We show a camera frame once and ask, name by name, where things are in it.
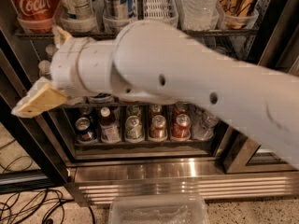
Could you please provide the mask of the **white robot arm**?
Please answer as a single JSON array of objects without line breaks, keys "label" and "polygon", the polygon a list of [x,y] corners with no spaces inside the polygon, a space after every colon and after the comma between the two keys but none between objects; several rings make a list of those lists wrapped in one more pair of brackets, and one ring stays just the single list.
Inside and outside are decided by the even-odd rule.
[{"label": "white robot arm", "polygon": [[32,118],[70,97],[112,94],[122,100],[187,102],[216,115],[299,168],[299,77],[238,61],[172,26],[135,21],[113,40],[53,29],[58,48],[50,77],[13,108]]}]

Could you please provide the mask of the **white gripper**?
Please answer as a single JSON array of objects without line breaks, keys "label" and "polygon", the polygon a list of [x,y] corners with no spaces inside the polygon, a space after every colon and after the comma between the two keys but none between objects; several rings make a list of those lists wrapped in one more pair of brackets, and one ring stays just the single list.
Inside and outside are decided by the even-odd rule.
[{"label": "white gripper", "polygon": [[68,96],[60,90],[70,96],[114,93],[111,85],[113,40],[72,38],[58,25],[52,26],[52,33],[59,48],[50,65],[52,82],[45,77],[36,81],[12,109],[14,116],[30,119],[64,104]]}]

